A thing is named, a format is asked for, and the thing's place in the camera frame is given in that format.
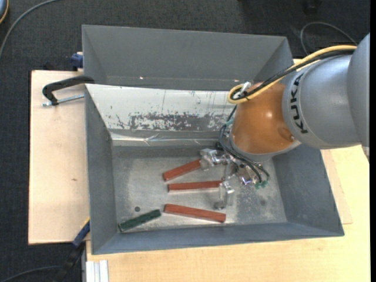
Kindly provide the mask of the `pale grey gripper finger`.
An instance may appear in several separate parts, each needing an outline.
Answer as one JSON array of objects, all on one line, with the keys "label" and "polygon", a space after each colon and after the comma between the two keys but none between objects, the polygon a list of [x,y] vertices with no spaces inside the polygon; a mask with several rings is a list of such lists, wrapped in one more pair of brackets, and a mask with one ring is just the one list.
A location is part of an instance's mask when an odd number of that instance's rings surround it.
[{"label": "pale grey gripper finger", "polygon": [[222,181],[219,184],[219,201],[214,204],[214,207],[218,210],[223,210],[226,207],[230,207],[234,204],[234,193],[231,183],[227,180]]},{"label": "pale grey gripper finger", "polygon": [[219,155],[215,149],[202,149],[200,155],[200,167],[203,170],[209,170],[211,167],[220,165],[223,162],[222,155]]}]

